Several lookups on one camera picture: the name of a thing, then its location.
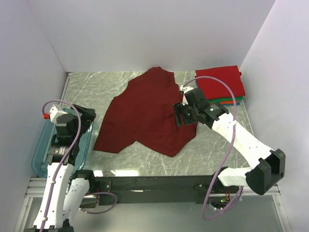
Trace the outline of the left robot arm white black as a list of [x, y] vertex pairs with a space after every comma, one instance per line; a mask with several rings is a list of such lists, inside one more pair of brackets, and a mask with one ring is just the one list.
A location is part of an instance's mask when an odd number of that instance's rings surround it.
[[44, 119], [56, 126], [47, 158], [47, 179], [39, 212], [30, 232], [72, 232], [73, 221], [86, 194], [96, 190], [91, 170], [75, 170], [79, 142], [91, 128], [96, 112], [76, 104], [73, 113], [53, 104]]

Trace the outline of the dark red t shirt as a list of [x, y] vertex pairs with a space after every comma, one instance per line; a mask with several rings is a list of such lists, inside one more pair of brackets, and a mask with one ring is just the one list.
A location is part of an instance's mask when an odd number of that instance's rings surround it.
[[93, 149], [119, 153], [139, 142], [160, 154], [176, 156], [197, 134], [196, 124], [176, 124], [173, 105], [181, 101], [174, 73], [160, 67], [147, 70], [113, 98]]

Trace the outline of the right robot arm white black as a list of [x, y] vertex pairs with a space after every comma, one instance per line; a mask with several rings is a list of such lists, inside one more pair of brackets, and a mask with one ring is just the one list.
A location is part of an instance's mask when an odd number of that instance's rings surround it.
[[248, 168], [223, 168], [212, 180], [218, 193], [229, 186], [249, 187], [264, 195], [284, 177], [286, 155], [273, 150], [240, 125], [220, 103], [210, 104], [199, 88], [181, 87], [181, 103], [174, 104], [178, 126], [201, 123], [223, 136], [246, 159]]

